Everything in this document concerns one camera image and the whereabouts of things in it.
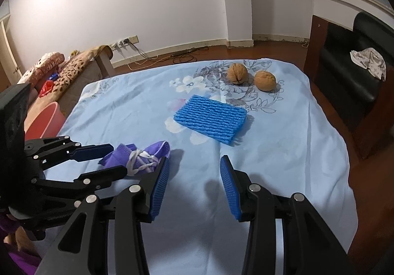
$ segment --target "red plastic bag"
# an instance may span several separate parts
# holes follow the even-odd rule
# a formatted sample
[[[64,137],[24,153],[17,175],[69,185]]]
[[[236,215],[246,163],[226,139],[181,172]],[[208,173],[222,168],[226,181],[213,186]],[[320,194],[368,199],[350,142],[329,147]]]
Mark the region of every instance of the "red plastic bag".
[[[41,88],[40,94],[39,94],[38,96],[39,96],[39,97],[43,97],[43,96],[49,94],[50,92],[52,92],[53,86],[54,86],[54,85],[55,85],[55,84],[54,84],[53,81],[47,80],[47,81],[44,83],[43,88]]]

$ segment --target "walnut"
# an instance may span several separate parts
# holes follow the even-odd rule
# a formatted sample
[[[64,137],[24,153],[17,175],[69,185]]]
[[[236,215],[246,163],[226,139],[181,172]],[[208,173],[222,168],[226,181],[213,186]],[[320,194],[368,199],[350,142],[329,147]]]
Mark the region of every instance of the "walnut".
[[[255,75],[255,85],[261,91],[271,91],[276,87],[276,78],[270,72],[260,70]]]
[[[245,83],[248,80],[246,67],[240,63],[233,63],[227,71],[227,78],[233,84]]]

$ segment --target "purple fabric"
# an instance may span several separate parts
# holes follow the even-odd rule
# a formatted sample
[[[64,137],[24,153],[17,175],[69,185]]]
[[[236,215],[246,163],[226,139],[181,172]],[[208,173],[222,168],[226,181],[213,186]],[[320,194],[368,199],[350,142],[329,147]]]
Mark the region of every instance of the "purple fabric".
[[[16,221],[9,219],[5,214],[0,214],[0,240],[8,251],[9,256],[12,258],[15,264],[19,266],[27,275],[34,275],[37,270],[41,259],[36,256],[32,256],[25,252],[18,252],[18,250],[9,244],[4,243],[5,237],[10,233],[15,233],[18,229],[19,224]]]
[[[114,166],[124,166],[126,167],[127,162],[129,161],[129,157],[132,151],[137,150],[137,146],[135,144],[119,144],[119,146],[111,153],[103,157],[98,163],[100,165],[105,166],[105,168],[114,167]],[[170,145],[167,141],[160,141],[149,145],[144,149],[149,155],[155,156],[158,160],[163,156],[169,158],[170,156]],[[152,163],[152,160],[148,158],[144,158],[138,156],[137,160],[134,163],[133,169],[138,169],[144,164]],[[136,175],[142,175],[147,173],[147,171],[139,171]]]

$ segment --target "blue object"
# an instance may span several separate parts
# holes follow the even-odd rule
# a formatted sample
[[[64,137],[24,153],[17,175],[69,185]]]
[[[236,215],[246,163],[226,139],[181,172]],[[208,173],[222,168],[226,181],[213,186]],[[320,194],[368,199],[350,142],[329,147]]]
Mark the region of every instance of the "blue object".
[[[174,115],[179,124],[230,145],[246,119],[246,110],[193,95]]]
[[[48,77],[48,80],[50,81],[56,81],[59,78],[58,73],[53,73],[51,76]]]
[[[77,148],[70,156],[70,159],[77,162],[90,161],[102,158],[113,150],[114,147],[111,144],[84,146]]]
[[[160,175],[156,180],[152,194],[150,195],[150,209],[149,215],[154,221],[155,217],[159,215],[160,207],[162,205],[165,188],[167,187],[168,177],[170,174],[170,165],[168,158],[165,159],[164,166],[160,171]]]
[[[234,179],[230,174],[229,167],[227,166],[224,157],[220,159],[220,176],[222,177],[222,182],[224,190],[226,192],[227,200],[229,202],[230,211],[239,221],[241,219],[240,194],[237,190],[237,187],[235,186]]]

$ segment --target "light blue bedsheet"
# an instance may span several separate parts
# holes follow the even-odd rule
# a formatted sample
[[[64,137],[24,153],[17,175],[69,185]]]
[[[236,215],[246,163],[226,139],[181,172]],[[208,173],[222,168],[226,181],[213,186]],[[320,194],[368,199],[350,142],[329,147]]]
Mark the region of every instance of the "light blue bedsheet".
[[[229,84],[226,71],[232,62],[244,63],[251,75],[270,71],[277,89],[265,93],[250,84]],[[193,94],[248,110],[233,146],[173,121],[176,110]],[[152,224],[142,224],[152,275],[241,274],[249,224],[238,223],[230,213],[219,173],[222,155],[273,194],[305,194],[346,251],[357,229],[346,145],[312,96],[308,78],[292,64],[271,59],[206,61],[105,79],[85,87],[59,135],[70,135],[82,145],[115,147],[135,143],[145,148],[169,141],[171,173],[162,208]],[[97,169],[97,161],[69,161],[45,174],[72,181]],[[133,183],[124,179],[97,194],[111,196]],[[41,253],[57,231],[48,230],[46,240],[37,243]],[[110,274],[112,245],[110,235]]]

